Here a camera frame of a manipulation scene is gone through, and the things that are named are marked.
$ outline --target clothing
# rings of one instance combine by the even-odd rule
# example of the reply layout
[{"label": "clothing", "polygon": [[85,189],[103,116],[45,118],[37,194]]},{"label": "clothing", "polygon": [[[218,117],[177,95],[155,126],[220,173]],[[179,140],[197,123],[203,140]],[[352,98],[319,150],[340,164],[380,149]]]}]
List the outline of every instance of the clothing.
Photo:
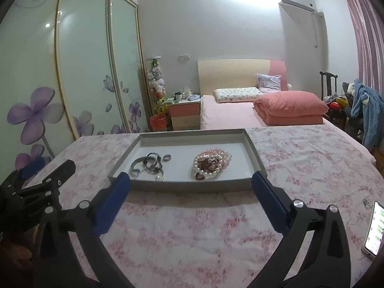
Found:
[{"label": "clothing", "polygon": [[359,79],[354,81],[354,100],[351,116],[357,118],[363,109],[364,136],[362,145],[368,150],[377,145],[383,138],[384,99],[378,91],[366,87]]}]

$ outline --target metal screw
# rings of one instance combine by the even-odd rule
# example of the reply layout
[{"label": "metal screw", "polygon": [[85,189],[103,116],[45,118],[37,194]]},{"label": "metal screw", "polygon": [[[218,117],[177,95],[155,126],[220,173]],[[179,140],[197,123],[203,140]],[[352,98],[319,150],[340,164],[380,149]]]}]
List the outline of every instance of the metal screw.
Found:
[{"label": "metal screw", "polygon": [[87,209],[89,206],[90,206],[90,202],[89,202],[88,200],[83,200],[83,201],[79,204],[79,208],[80,208],[80,209]]},{"label": "metal screw", "polygon": [[299,199],[294,200],[294,201],[293,201],[293,205],[294,205],[296,208],[302,208],[302,207],[304,207],[304,203],[303,203],[301,200],[299,200]]},{"label": "metal screw", "polygon": [[339,209],[335,206],[335,205],[330,205],[330,210],[334,213],[336,213],[337,211],[339,211]]},{"label": "metal screw", "polygon": [[53,208],[52,208],[51,206],[46,207],[45,210],[44,210],[44,212],[45,212],[46,214],[50,214],[50,213],[53,212]]}]

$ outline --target beige headboard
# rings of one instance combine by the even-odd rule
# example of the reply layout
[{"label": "beige headboard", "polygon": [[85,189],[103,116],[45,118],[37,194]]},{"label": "beige headboard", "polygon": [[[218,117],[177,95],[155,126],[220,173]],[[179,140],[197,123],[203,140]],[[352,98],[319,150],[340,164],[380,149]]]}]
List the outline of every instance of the beige headboard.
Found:
[{"label": "beige headboard", "polygon": [[282,75],[282,84],[283,81],[287,83],[285,64],[282,61],[211,59],[198,61],[197,65],[201,96],[214,95],[214,90],[222,88],[257,87],[257,74]]}]

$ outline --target floral tablecloth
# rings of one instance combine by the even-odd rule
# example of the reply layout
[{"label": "floral tablecloth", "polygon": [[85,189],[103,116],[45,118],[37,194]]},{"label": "floral tablecloth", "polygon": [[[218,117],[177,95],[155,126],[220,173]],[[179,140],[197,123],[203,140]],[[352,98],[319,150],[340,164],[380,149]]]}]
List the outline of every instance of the floral tablecloth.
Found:
[{"label": "floral tablecloth", "polygon": [[[339,207],[349,240],[352,285],[370,265],[360,248],[370,211],[362,202],[383,201],[384,181],[363,155],[328,126],[247,129],[273,185],[307,205]],[[91,200],[109,185],[108,172],[137,134],[81,137],[32,184],[67,159],[76,173],[60,188],[64,209]],[[288,276],[304,259],[311,233]],[[76,254],[95,278],[75,234]],[[172,194],[131,192],[110,231],[101,236],[112,258],[137,287],[246,287],[282,239],[253,192]]]}]

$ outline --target curtain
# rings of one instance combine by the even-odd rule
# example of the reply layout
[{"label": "curtain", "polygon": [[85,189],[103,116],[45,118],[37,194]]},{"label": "curtain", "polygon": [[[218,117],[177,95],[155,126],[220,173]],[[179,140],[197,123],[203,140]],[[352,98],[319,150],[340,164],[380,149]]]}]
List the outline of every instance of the curtain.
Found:
[{"label": "curtain", "polygon": [[358,48],[359,79],[384,96],[384,24],[369,0],[347,0]]}]

